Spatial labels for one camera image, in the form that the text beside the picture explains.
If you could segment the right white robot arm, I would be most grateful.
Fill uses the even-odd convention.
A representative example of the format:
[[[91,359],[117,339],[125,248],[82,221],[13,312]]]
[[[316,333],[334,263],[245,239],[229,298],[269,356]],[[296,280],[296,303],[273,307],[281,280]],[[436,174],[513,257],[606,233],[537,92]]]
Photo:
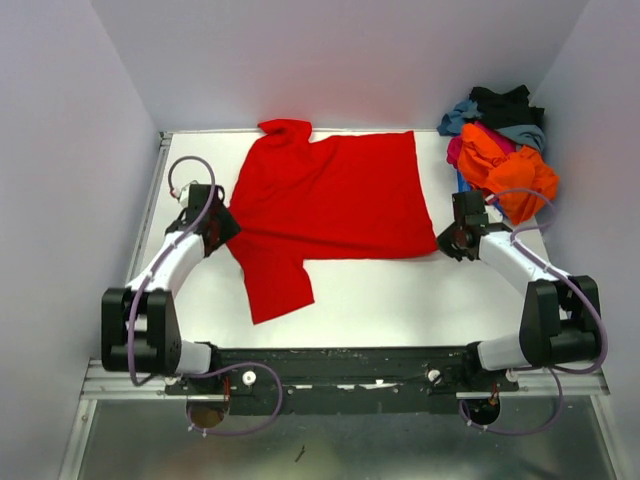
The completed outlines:
[[[517,332],[467,346],[460,379],[480,392],[496,371],[556,368],[587,375],[600,369],[608,353],[599,290],[587,275],[575,276],[544,260],[512,230],[492,222],[479,190],[452,195],[454,221],[438,237],[440,251],[457,261],[481,261],[519,293],[524,304]]]

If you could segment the red t shirt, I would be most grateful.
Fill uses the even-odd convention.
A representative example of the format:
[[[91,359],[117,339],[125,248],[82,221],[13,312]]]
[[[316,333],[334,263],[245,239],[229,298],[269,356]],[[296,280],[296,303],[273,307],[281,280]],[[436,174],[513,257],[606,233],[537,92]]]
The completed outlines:
[[[253,323],[313,304],[307,260],[395,260],[437,250],[413,132],[313,141],[308,121],[258,127],[229,206],[241,232],[228,244]]]

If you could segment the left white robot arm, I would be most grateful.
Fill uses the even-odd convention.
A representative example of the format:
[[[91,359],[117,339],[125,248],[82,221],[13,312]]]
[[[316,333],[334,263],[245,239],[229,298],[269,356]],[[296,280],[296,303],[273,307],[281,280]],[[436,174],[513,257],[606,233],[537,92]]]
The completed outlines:
[[[217,348],[181,338],[175,298],[203,260],[241,232],[224,205],[224,188],[193,183],[186,206],[165,230],[149,265],[124,287],[101,299],[101,361],[105,370],[151,376],[187,376],[201,395],[222,380]]]

